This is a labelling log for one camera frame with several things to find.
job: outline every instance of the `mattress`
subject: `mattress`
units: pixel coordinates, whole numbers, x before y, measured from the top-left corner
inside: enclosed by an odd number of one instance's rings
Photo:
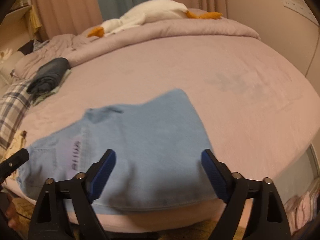
[[[20,128],[28,132],[28,146],[88,108],[140,104],[174,88],[187,93],[217,159],[248,179],[277,179],[301,158],[320,125],[317,93],[284,57],[252,35],[199,33],[140,41],[80,63],[58,94],[29,110]],[[25,197],[15,181],[7,180],[7,187]],[[109,231],[146,232],[218,219],[223,208],[213,200],[98,218]],[[250,200],[240,225],[249,212]]]

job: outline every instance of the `plaid shirt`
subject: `plaid shirt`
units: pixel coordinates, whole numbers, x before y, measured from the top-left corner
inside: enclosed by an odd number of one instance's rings
[[[6,150],[30,107],[30,80],[12,84],[0,100],[0,147]]]

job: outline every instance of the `pile of clothes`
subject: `pile of clothes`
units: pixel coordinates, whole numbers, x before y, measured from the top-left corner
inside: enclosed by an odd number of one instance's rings
[[[301,197],[294,196],[284,205],[291,234],[311,223],[320,211],[320,178],[315,179]]]
[[[56,94],[70,75],[70,68],[68,60],[63,57],[55,58],[39,68],[27,89],[27,93],[32,95],[32,105]]]

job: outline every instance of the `wall socket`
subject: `wall socket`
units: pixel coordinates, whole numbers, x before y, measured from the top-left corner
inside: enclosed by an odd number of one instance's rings
[[[283,0],[283,5],[291,10],[294,10],[295,12],[301,14],[302,16],[306,17],[310,21],[312,21],[314,24],[319,26],[319,23],[311,10],[308,7],[305,7],[303,5],[300,5],[294,1],[291,0]]]

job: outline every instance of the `metal screw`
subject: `metal screw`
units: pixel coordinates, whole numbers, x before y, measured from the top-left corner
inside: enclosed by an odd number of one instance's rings
[[[241,179],[242,175],[239,172],[234,172],[232,173],[232,177],[234,177],[235,179]]]
[[[53,179],[53,178],[48,178],[48,179],[45,181],[45,183],[46,183],[47,185],[50,185],[52,182],[54,182],[54,179]]]
[[[267,183],[267,184],[272,184],[272,183],[273,183],[272,179],[270,179],[270,178],[268,178],[268,177],[264,178],[263,181],[264,181],[265,183]]]
[[[79,172],[77,175],[76,175],[76,179],[83,179],[85,177],[85,173],[84,172]]]

